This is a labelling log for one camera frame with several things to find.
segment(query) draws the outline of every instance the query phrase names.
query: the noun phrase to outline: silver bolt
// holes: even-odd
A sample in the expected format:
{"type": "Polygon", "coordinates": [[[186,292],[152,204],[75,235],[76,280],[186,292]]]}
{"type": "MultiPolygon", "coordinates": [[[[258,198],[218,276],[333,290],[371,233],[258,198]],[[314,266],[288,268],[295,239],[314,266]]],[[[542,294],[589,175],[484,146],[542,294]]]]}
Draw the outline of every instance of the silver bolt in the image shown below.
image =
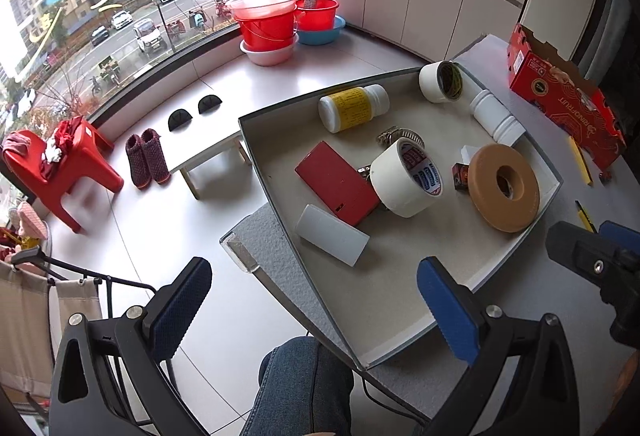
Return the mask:
{"type": "Polygon", "coordinates": [[[496,306],[495,304],[490,304],[484,311],[486,311],[486,314],[491,318],[499,319],[500,317],[502,317],[502,308],[496,306]]]}
{"type": "Polygon", "coordinates": [[[142,315],[142,306],[132,306],[127,310],[127,317],[130,319],[137,319],[142,315]]]}
{"type": "Polygon", "coordinates": [[[71,326],[76,326],[81,322],[82,322],[82,314],[80,313],[74,313],[73,315],[71,315],[71,317],[69,317],[69,324],[71,324],[71,326]]]}
{"type": "Polygon", "coordinates": [[[547,313],[545,314],[545,322],[549,324],[549,326],[557,326],[560,321],[558,320],[557,315],[547,313]]]}

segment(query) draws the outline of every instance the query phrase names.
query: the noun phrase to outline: road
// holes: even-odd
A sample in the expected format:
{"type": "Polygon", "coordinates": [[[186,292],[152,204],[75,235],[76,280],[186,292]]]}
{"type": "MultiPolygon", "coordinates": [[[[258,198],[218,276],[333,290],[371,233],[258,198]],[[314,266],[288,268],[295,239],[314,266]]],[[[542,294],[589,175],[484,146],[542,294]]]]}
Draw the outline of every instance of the road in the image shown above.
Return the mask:
{"type": "MultiPolygon", "coordinates": [[[[209,20],[213,19],[215,24],[222,21],[215,17],[215,0],[174,0],[170,3],[162,5],[161,12],[166,22],[180,19],[187,28],[185,39],[192,38],[195,35],[202,34],[196,29],[189,29],[188,10],[196,7],[202,7],[209,20]]],[[[155,4],[150,4],[133,12],[134,23],[143,18],[150,18],[153,22],[162,27],[162,21],[155,4]]],[[[166,33],[163,30],[162,35],[167,41],[166,33]]],[[[91,43],[83,46],[78,52],[71,56],[62,67],[58,68],[55,73],[49,76],[47,85],[52,87],[60,94],[69,94],[70,86],[81,88],[80,97],[84,101],[91,96],[91,77],[98,76],[98,63],[111,55],[118,61],[121,68],[120,79],[132,75],[137,70],[149,63],[148,58],[138,49],[136,36],[133,32],[133,25],[127,25],[120,30],[110,29],[110,36],[97,46],[91,43]]],[[[41,92],[34,102],[34,106],[47,106],[53,103],[52,99],[45,94],[51,93],[47,87],[42,87],[41,92]]]]}

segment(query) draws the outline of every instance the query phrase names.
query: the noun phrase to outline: blue jeans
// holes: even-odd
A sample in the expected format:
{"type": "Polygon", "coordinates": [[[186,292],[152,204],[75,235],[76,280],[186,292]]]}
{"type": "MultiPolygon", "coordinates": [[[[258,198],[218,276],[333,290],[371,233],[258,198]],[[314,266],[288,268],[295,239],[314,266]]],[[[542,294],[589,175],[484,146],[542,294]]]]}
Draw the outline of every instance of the blue jeans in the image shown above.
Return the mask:
{"type": "Polygon", "coordinates": [[[297,337],[265,356],[260,390],[241,436],[351,435],[353,372],[314,337],[297,337]]]}

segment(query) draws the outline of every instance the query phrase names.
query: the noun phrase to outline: shallow cardboard tray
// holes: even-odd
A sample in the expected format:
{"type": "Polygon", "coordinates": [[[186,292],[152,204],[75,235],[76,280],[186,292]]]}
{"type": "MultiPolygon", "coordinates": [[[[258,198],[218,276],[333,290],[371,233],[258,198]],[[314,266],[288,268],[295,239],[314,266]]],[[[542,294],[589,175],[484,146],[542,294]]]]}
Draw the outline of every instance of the shallow cardboard tray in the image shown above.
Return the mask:
{"type": "Polygon", "coordinates": [[[507,260],[542,215],[561,185],[557,171],[528,135],[514,146],[529,161],[540,187],[540,209],[517,235],[484,221],[468,194],[453,188],[451,168],[460,149],[494,142],[469,114],[482,87],[463,74],[465,89],[455,103],[434,105],[418,86],[418,69],[374,76],[284,101],[241,117],[240,126],[267,198],[282,224],[312,288],[356,365],[368,369],[407,347],[435,326],[416,285],[418,263],[437,256],[453,278],[476,290],[507,260]],[[382,84],[388,113],[332,135],[318,117],[320,97],[355,86],[382,84]],[[354,168],[369,165],[382,149],[376,136],[393,125],[416,131],[443,176],[444,193],[412,218],[377,209],[358,228],[369,244],[351,268],[301,239],[295,225],[307,204],[327,207],[294,172],[325,140],[354,168]]]}

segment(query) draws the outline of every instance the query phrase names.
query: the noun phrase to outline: red cardboard box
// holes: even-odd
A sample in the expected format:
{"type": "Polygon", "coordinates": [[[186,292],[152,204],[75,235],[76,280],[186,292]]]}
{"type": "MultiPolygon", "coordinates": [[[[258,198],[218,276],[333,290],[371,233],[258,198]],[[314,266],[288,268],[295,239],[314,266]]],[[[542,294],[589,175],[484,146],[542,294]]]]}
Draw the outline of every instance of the red cardboard box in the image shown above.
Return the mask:
{"type": "Polygon", "coordinates": [[[625,149],[625,140],[602,91],[577,66],[518,23],[507,48],[509,87],[562,127],[603,171],[625,149]]]}

